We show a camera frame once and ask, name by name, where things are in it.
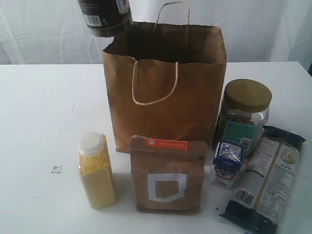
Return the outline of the yellow millet plastic bottle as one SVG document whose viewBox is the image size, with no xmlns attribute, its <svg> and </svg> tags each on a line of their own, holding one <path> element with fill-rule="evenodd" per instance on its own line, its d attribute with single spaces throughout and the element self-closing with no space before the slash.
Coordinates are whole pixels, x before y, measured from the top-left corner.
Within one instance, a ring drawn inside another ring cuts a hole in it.
<svg viewBox="0 0 312 234">
<path fill-rule="evenodd" d="M 86 133 L 77 144 L 78 169 L 93 206 L 116 200 L 107 140 L 99 133 Z"/>
</svg>

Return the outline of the clear jar with tan lid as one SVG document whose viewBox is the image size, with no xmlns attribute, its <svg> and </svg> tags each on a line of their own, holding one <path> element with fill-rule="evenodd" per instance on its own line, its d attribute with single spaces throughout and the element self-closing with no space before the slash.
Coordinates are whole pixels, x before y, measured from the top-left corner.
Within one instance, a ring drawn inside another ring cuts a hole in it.
<svg viewBox="0 0 312 234">
<path fill-rule="evenodd" d="M 270 89 L 251 79 L 235 79 L 226 84 L 218 115 L 213 146 L 221 142 L 243 147 L 244 157 L 254 150 L 269 118 Z"/>
</svg>

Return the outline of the dark jar with barcode label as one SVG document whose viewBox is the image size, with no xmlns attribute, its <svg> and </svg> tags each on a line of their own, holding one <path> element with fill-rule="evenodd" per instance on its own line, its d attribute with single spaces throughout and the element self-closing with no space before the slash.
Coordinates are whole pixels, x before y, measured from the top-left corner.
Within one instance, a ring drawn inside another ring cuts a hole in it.
<svg viewBox="0 0 312 234">
<path fill-rule="evenodd" d="M 133 24 L 127 0 L 78 0 L 83 17 L 96 37 L 111 38 Z"/>
</svg>

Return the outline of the brown paper shopping bag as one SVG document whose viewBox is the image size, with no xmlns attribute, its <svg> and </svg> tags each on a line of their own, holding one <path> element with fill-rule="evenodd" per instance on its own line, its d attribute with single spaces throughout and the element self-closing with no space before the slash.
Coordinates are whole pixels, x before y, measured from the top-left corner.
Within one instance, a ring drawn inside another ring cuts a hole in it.
<svg viewBox="0 0 312 234">
<path fill-rule="evenodd" d="M 118 152 L 134 135 L 211 145 L 227 66 L 219 27 L 135 21 L 103 66 Z"/>
</svg>

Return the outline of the brown kraft stand-up pouch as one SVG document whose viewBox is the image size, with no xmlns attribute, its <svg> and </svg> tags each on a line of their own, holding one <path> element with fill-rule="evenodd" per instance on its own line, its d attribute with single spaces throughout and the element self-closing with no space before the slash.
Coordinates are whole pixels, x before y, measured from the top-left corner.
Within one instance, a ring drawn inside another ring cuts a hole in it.
<svg viewBox="0 0 312 234">
<path fill-rule="evenodd" d="M 131 174 L 136 209 L 145 213 L 197 214 L 208 146 L 132 136 Z"/>
</svg>

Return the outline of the blue white milk carton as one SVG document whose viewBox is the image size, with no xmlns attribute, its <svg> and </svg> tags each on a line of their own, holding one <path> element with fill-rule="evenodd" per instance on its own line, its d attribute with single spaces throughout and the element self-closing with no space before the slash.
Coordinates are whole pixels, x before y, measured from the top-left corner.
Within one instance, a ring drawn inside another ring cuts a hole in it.
<svg viewBox="0 0 312 234">
<path fill-rule="evenodd" d="M 241 145 L 220 141 L 210 170 L 210 182 L 231 190 L 241 169 L 243 158 Z"/>
</svg>

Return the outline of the small torn paper scrap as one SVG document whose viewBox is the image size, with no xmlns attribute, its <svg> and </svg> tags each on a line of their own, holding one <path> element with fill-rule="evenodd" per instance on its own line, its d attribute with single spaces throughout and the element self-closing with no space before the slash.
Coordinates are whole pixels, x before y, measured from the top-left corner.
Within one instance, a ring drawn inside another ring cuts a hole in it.
<svg viewBox="0 0 312 234">
<path fill-rule="evenodd" d="M 60 174 L 62 171 L 62 166 L 54 166 L 53 169 L 51 170 L 52 174 Z"/>
</svg>

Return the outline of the dark blue noodle package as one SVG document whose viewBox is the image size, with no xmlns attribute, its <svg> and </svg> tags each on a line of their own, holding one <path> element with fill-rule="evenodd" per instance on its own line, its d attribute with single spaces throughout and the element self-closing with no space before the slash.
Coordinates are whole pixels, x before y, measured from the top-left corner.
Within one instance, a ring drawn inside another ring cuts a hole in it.
<svg viewBox="0 0 312 234">
<path fill-rule="evenodd" d="M 220 217 L 252 234 L 274 234 L 306 140 L 264 126 L 257 147 Z"/>
</svg>

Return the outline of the white curtain backdrop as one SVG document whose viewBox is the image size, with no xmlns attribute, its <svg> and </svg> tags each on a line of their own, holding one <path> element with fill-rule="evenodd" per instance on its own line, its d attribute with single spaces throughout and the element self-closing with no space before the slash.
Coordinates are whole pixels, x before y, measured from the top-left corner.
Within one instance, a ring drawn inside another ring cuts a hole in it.
<svg viewBox="0 0 312 234">
<path fill-rule="evenodd" d="M 215 25 L 229 62 L 312 62 L 309 0 L 132 0 L 135 21 Z M 102 63 L 111 38 L 94 37 L 75 0 L 3 0 L 1 64 Z"/>
</svg>

